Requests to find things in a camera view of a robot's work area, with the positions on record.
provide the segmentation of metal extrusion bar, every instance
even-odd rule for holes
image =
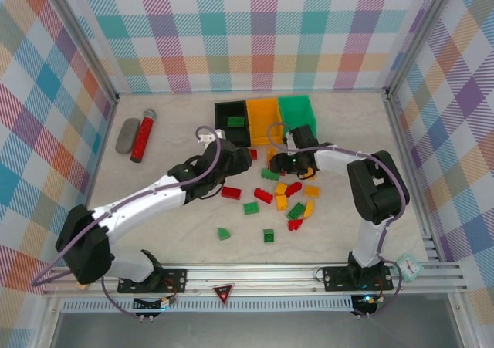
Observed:
[[[481,346],[489,346],[488,342],[479,343],[481,333],[475,333],[475,324],[472,323],[472,314],[469,313],[469,308],[472,308],[467,294],[451,293],[448,294],[451,310],[458,327],[458,333],[464,346],[468,348],[479,348]]]
[[[167,268],[188,269],[187,288],[182,298],[215,296],[213,286],[235,284],[235,296],[343,296],[363,295],[365,292],[325,292],[324,285],[315,278],[320,267],[345,264],[295,264],[295,265],[164,265]],[[407,294],[466,292],[458,263],[424,262],[423,273],[411,283],[404,283],[401,292]],[[66,268],[54,269],[53,274]],[[392,271],[393,283],[398,284],[398,273]],[[118,279],[106,280],[108,291],[117,294]],[[96,282],[86,291],[75,287],[76,280],[68,275],[46,286],[48,297],[101,297],[101,284]],[[134,294],[134,297],[160,297],[159,294]]]
[[[105,154],[105,150],[108,144],[108,137],[110,136],[111,127],[113,126],[113,121],[115,120],[115,115],[117,114],[118,100],[120,97],[118,96],[115,103],[111,106],[111,111],[108,116],[108,125],[107,131],[103,137],[103,142],[100,145],[100,154],[98,155],[98,161],[96,162],[96,167],[94,168],[93,175],[90,179],[90,186],[86,196],[86,205],[89,207],[91,202],[91,197],[93,196],[94,186],[96,185],[96,178],[98,177],[98,172],[100,171],[101,162],[103,161],[103,156]]]
[[[88,65],[95,74],[96,78],[100,82],[100,85],[105,92],[106,96],[112,101],[112,103],[117,103],[118,92],[113,87],[110,77],[107,71],[104,69],[103,64],[101,64],[96,52],[91,46],[90,41],[86,37],[83,28],[81,27],[79,20],[74,15],[72,9],[66,0],[49,0],[55,7],[56,12],[62,19],[64,27],[67,32],[72,37],[76,44],[76,47],[83,53]]]
[[[384,93],[383,102],[384,109],[386,110],[387,118],[391,126],[391,132],[393,133],[393,138],[397,145],[398,154],[403,164],[404,176],[408,183],[411,202],[414,205],[415,214],[417,215],[418,222],[421,225],[421,230],[425,235],[431,236],[431,240],[435,243],[435,250],[438,258],[440,260],[445,260],[445,254],[442,251],[441,246],[438,246],[439,237],[434,229],[434,226],[432,225],[432,218],[425,202],[425,197],[422,194],[418,183],[419,179],[417,172],[414,169],[413,159],[407,148],[407,144],[404,139],[404,131],[401,129],[401,125],[398,121],[398,115],[396,114],[396,110],[393,103],[390,101],[389,96]]]
[[[394,75],[394,78],[391,81],[389,86],[389,93],[394,95],[400,85],[403,83],[406,78],[408,72],[410,71],[414,61],[417,59],[417,56],[422,49],[425,41],[427,41],[429,35],[434,29],[436,23],[441,16],[441,13],[444,10],[444,7],[448,3],[449,0],[432,0],[429,9],[425,13],[424,20],[417,32],[415,33],[414,38],[410,46],[408,47],[407,52],[404,54],[403,59],[401,60],[400,66],[398,67],[398,71]]]

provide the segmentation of black bracket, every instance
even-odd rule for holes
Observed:
[[[161,299],[155,300],[153,302],[149,302],[147,300],[142,300],[138,298],[134,298],[132,302],[132,309],[161,309]],[[135,312],[137,316],[144,317],[157,317],[161,314],[161,312]]]
[[[120,294],[182,294],[187,285],[187,269],[162,269],[161,280],[153,289],[129,279],[120,279],[117,292]]]
[[[390,268],[382,266],[379,273],[375,274],[373,279],[358,287],[354,285],[345,265],[337,267],[323,267],[324,290],[327,292],[356,292],[369,291],[379,292],[382,283],[383,290],[393,290],[393,280],[391,279]]]

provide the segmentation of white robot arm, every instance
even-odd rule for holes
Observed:
[[[70,210],[56,249],[63,254],[80,284],[90,284],[105,275],[143,283],[149,286],[149,291],[161,283],[161,266],[151,253],[144,250],[135,254],[120,253],[113,248],[115,242],[148,218],[203,198],[211,189],[224,184],[228,176],[247,171],[252,164],[246,147],[236,148],[222,138],[212,144],[210,140],[199,142],[206,144],[202,155],[176,165],[152,185],[92,211],[84,205]],[[218,162],[211,168],[217,146],[220,146]],[[80,236],[80,240],[68,247],[76,236]]]
[[[304,127],[291,131],[288,139],[289,146],[319,146],[312,132],[308,133]],[[221,139],[220,141],[221,158],[215,169],[203,180],[182,187],[161,190],[163,186],[178,186],[181,182],[197,177],[211,165],[212,157],[216,152],[216,144],[208,144],[210,140],[203,141],[206,143],[206,151],[202,156],[192,157],[183,164],[175,166],[158,181],[126,198],[94,208],[92,211],[82,205],[73,208],[56,243],[56,249],[59,252],[85,225],[92,222],[94,218],[105,217],[107,214],[63,257],[78,282],[89,284],[104,275],[129,279],[146,285],[160,282],[159,263],[149,252],[144,250],[135,252],[135,254],[127,251],[119,252],[113,248],[113,245],[119,238],[144,223],[148,218],[185,205],[196,198],[204,197],[216,185],[224,183],[227,176],[240,174],[249,169],[252,159],[246,148],[236,149],[227,140]],[[271,160],[270,169],[275,172],[305,174],[310,167],[314,171],[347,174],[350,178],[356,208],[362,216],[358,242],[350,253],[349,264],[358,269],[357,273],[361,269],[372,269],[381,262],[380,251],[384,241],[382,221],[396,215],[401,208],[396,188],[386,177],[383,177],[375,164],[370,164],[364,158],[334,150],[314,149],[314,151],[291,155],[277,154]],[[388,153],[381,151],[373,156],[383,161],[399,177],[398,170]],[[384,182],[375,185],[375,177],[383,178]]]
[[[320,145],[309,126],[288,132],[286,142],[292,148],[270,161],[271,171],[300,176],[312,169],[349,177],[355,208],[362,222],[357,244],[348,257],[347,270],[355,288],[371,284],[376,275],[382,275],[382,248],[388,220],[401,215],[404,205],[410,201],[391,155],[386,151],[372,155],[349,154],[350,151],[335,149],[331,144]]]

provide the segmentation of yellow lego brick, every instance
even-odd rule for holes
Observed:
[[[303,219],[307,219],[314,212],[314,202],[309,200],[306,205],[306,210],[303,212]]]
[[[288,186],[286,184],[278,183],[275,190],[275,196],[283,196],[285,194],[286,188]]]
[[[288,208],[288,201],[285,195],[280,195],[276,197],[276,206],[279,211],[285,211]]]
[[[304,192],[306,196],[309,198],[318,198],[319,197],[319,188],[317,186],[306,186],[306,190]]]
[[[274,147],[270,147],[268,149],[268,157],[267,157],[267,164],[268,164],[268,168],[269,168],[269,162],[271,161],[272,157],[274,157],[276,155],[276,149]]]
[[[310,176],[312,176],[312,177],[307,178],[307,179],[308,179],[308,180],[311,180],[311,181],[312,181],[312,180],[315,180],[315,179],[316,179],[316,175],[315,175],[315,174],[313,175],[313,174],[314,174],[313,169],[312,169],[312,168],[309,168],[309,169],[307,170],[307,173],[305,173],[305,174],[302,176],[302,178],[306,178],[306,177],[310,177]]]

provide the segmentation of black storage bin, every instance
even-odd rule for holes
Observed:
[[[229,117],[245,118],[244,127],[229,127]],[[236,147],[250,146],[249,118],[245,101],[232,101],[228,103],[215,103],[215,128],[224,130],[226,139]]]

